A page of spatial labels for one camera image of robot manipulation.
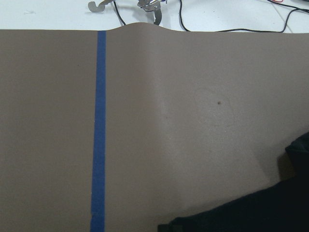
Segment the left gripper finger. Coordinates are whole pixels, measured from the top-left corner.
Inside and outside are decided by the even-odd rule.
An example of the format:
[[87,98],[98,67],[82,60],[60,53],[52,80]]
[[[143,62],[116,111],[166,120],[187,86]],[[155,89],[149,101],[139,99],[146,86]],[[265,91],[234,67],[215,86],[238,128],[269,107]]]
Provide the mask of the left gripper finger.
[[160,224],[158,225],[158,232],[183,232],[183,227],[181,225]]

